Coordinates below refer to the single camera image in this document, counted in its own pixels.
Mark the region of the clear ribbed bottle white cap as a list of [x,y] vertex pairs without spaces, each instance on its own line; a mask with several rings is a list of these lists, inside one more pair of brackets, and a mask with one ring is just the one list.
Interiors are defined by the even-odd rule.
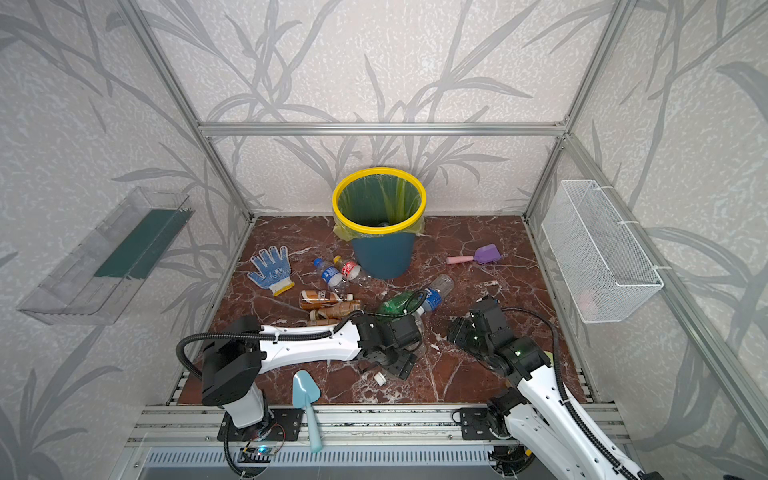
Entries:
[[377,373],[375,373],[373,376],[373,380],[376,383],[376,385],[379,387],[390,385],[397,381],[397,379],[393,377],[391,374],[383,371],[378,371]]

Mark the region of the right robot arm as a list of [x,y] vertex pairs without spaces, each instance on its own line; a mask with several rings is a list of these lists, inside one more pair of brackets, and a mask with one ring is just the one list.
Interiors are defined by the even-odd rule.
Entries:
[[[509,313],[526,314],[546,325],[552,354],[533,339],[516,335],[508,324]],[[559,362],[558,329],[542,315],[503,307],[486,296],[451,321],[448,341],[510,382],[506,392],[487,403],[491,431],[530,449],[556,478],[662,477],[623,453],[570,393]]]

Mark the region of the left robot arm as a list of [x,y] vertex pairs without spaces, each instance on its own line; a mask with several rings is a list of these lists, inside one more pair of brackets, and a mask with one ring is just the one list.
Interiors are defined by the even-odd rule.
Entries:
[[409,377],[422,334],[414,315],[394,317],[355,310],[324,326],[275,327],[244,316],[217,333],[178,341],[175,354],[201,381],[201,402],[225,410],[229,425],[244,430],[270,422],[259,375],[279,368],[326,360],[362,359],[395,377]]

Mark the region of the teal bin with yellow rim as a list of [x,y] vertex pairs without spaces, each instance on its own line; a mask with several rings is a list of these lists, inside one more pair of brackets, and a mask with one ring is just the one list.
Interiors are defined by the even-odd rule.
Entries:
[[391,280],[404,275],[410,267],[417,236],[401,233],[345,242],[351,245],[364,270],[376,279]]

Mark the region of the yellow-green bin liner bag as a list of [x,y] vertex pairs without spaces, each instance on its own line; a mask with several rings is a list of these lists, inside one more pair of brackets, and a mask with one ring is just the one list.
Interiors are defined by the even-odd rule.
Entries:
[[352,173],[335,187],[331,201],[334,233],[344,241],[420,235],[425,229],[426,189],[403,170],[374,167]]

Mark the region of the green Sprite bottle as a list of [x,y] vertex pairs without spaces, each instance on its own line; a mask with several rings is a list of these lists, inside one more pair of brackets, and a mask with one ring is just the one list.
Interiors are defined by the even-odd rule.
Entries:
[[384,301],[377,309],[377,312],[385,317],[413,314],[423,301],[424,294],[421,291],[406,291]]

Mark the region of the middle brown coffee bottle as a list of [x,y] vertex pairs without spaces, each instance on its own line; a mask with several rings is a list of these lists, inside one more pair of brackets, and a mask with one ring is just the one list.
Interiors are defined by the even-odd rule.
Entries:
[[328,307],[312,310],[309,313],[311,321],[343,319],[354,311],[363,311],[364,305],[359,300],[340,302]]

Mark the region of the brown coffee bottle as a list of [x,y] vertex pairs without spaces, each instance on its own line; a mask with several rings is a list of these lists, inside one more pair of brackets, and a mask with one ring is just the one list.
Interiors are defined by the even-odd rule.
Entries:
[[304,311],[312,311],[352,301],[353,299],[353,294],[338,294],[325,290],[302,290],[299,297],[299,307]]
[[363,311],[364,305],[359,300],[340,302],[328,307],[312,310],[309,313],[311,321],[343,319],[354,311]]
[[309,320],[307,326],[309,327],[321,327],[321,326],[334,326],[340,322],[339,319],[317,319]]

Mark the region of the blue label water bottle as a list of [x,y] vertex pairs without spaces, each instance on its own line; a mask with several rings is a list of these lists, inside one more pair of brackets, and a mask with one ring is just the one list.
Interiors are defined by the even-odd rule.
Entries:
[[453,291],[454,280],[447,274],[441,274],[436,277],[425,289],[426,297],[419,312],[429,313],[435,311]]

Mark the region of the bottom brown coffee bottle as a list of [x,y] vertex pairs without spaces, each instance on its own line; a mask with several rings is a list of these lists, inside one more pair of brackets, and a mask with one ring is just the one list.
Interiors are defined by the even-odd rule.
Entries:
[[321,326],[334,326],[340,322],[339,319],[317,319],[309,320],[307,326],[309,327],[321,327]]

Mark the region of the red label bottle yellow cap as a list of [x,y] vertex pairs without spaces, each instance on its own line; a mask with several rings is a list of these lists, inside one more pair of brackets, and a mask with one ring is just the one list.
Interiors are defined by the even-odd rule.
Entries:
[[368,272],[352,258],[337,255],[334,257],[333,263],[348,282],[363,284],[371,279]]

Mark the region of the purple pink toy scoop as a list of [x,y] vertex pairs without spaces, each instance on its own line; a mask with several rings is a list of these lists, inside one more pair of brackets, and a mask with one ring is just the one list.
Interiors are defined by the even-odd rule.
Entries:
[[500,251],[495,244],[488,244],[478,248],[473,255],[453,256],[446,259],[449,265],[475,262],[478,264],[488,264],[496,262],[502,258]]

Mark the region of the Pepsi bottle blue cap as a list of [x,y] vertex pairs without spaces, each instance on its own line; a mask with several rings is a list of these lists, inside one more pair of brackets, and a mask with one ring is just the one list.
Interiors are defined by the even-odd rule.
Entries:
[[347,280],[332,262],[316,258],[313,265],[329,291],[339,295],[346,293]]

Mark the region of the top brown coffee bottle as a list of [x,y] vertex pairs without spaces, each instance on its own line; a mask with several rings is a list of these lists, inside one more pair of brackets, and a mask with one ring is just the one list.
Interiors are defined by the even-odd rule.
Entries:
[[302,290],[299,297],[299,307],[304,311],[312,311],[352,301],[353,299],[353,294],[338,294],[325,290]]

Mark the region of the light blue plastic trowel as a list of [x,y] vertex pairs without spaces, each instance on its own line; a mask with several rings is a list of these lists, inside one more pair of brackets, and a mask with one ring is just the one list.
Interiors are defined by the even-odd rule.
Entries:
[[320,398],[320,389],[305,370],[294,374],[292,385],[292,405],[305,411],[310,449],[312,453],[318,453],[323,449],[323,443],[313,403]]

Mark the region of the blue dotted work glove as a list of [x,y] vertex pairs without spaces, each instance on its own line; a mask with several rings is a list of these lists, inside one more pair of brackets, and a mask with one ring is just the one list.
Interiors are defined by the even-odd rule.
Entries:
[[247,278],[261,289],[270,290],[274,296],[279,296],[295,286],[291,279],[289,251],[286,246],[270,246],[260,249],[250,259],[255,270],[247,274]]

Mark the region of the small circuit board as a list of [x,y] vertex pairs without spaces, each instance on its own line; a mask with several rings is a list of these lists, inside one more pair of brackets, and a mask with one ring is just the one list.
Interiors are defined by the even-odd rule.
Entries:
[[236,462],[240,465],[261,465],[272,462],[281,451],[281,445],[244,446],[238,450]]

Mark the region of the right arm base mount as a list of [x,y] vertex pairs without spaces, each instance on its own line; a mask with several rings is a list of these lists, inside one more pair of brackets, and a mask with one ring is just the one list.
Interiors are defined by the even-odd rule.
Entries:
[[503,417],[489,407],[463,407],[451,413],[465,441],[510,440]]

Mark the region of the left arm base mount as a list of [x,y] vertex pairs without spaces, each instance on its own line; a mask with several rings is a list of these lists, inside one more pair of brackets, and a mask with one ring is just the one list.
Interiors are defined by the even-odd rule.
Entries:
[[226,413],[217,433],[217,440],[294,442],[301,430],[303,413],[303,410],[295,408],[269,408],[262,421],[245,428],[234,427],[230,415]]

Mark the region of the aluminium front rail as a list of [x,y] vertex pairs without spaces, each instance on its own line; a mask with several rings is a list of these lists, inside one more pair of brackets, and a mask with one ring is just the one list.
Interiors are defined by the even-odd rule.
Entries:
[[[331,446],[453,445],[462,441],[461,404],[316,404],[321,438]],[[224,411],[201,405],[147,407],[130,444],[212,446]]]

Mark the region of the clear acrylic wall shelf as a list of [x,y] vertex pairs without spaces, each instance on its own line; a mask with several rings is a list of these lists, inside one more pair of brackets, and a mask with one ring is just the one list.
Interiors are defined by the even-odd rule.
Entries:
[[134,188],[17,310],[47,325],[115,323],[194,213],[185,193]]

